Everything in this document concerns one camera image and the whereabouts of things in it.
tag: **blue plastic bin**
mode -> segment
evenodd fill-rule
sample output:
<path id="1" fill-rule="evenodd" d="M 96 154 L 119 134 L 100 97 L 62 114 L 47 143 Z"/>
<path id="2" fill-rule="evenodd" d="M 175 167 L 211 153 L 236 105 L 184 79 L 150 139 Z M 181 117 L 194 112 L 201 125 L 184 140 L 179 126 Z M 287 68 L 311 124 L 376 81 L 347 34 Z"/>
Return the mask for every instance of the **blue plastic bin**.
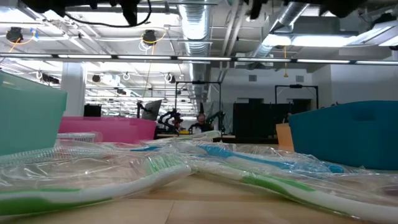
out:
<path id="1" fill-rule="evenodd" d="M 0 156 L 53 147 L 67 93 L 0 71 Z"/>
<path id="2" fill-rule="evenodd" d="M 290 117 L 295 152 L 367 169 L 398 170 L 398 101 L 362 101 Z"/>

